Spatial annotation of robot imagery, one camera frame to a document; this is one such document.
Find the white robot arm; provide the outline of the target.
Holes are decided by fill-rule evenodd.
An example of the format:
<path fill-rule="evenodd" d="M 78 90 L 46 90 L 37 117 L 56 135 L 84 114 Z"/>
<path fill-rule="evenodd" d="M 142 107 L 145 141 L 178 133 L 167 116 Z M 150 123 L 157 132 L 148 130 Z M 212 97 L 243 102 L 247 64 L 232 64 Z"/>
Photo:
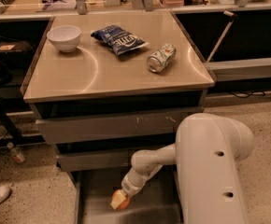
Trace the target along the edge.
<path fill-rule="evenodd" d="M 163 166 L 175 164 L 184 224 L 250 224 L 235 163 L 253 148 L 246 124 L 208 113 L 190 115 L 179 124 L 174 144 L 132 156 L 110 205 L 126 208 Z"/>

